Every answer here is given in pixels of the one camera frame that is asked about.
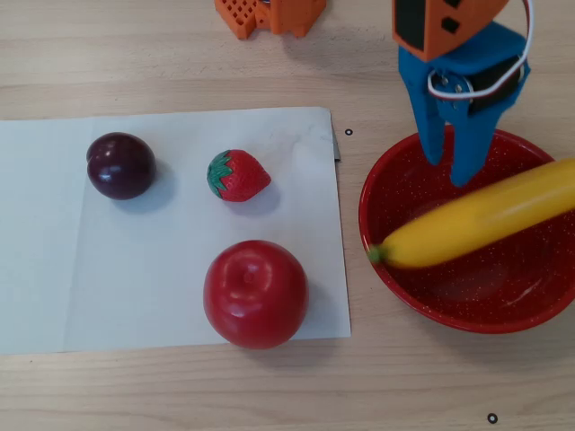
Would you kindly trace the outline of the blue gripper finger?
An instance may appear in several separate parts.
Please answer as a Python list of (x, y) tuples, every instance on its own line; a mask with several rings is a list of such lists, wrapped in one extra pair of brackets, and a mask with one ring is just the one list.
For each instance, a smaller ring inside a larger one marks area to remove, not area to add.
[(455, 132), (451, 182), (463, 187), (480, 171), (500, 119), (496, 107), (472, 112), (469, 100), (437, 100), (440, 117)]
[(439, 116), (437, 102), (429, 94), (422, 77), (407, 77), (405, 86), (410, 96), (422, 151), (429, 163), (438, 165), (443, 155), (445, 121)]

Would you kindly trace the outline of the blue gripper body with servo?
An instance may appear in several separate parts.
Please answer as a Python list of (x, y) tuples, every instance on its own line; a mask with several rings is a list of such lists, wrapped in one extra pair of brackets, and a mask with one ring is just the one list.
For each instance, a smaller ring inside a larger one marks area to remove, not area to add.
[(439, 98), (431, 95), (428, 82), (442, 92), (456, 85), (441, 80), (453, 75), (463, 80), (463, 92), (479, 92), (494, 85), (521, 58), (526, 40), (519, 33), (493, 22), (455, 50), (423, 62), (405, 48), (399, 49), (399, 71), (415, 113), (436, 113)]

